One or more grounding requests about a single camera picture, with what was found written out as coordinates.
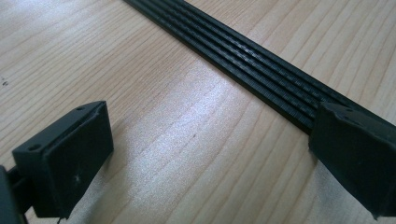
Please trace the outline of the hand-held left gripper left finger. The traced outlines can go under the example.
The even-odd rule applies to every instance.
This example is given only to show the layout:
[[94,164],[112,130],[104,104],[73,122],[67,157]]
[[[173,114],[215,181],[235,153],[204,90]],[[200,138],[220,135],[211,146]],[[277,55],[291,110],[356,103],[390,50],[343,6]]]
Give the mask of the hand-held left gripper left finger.
[[113,150],[106,102],[71,110],[12,151],[18,206],[38,217],[70,217]]

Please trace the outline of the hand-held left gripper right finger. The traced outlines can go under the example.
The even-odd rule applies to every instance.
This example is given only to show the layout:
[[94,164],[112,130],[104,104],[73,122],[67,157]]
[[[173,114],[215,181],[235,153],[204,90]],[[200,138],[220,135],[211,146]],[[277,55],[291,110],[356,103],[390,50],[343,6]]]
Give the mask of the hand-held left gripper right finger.
[[324,103],[309,149],[373,217],[396,217],[396,126]]

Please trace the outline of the black ribbed strip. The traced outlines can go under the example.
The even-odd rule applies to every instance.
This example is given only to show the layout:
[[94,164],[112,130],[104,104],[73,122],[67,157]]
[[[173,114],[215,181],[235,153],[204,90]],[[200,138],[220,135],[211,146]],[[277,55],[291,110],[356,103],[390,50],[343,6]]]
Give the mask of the black ribbed strip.
[[344,106],[366,129],[396,126],[326,86],[185,0],[124,0],[271,106],[303,132],[314,128],[323,103]]

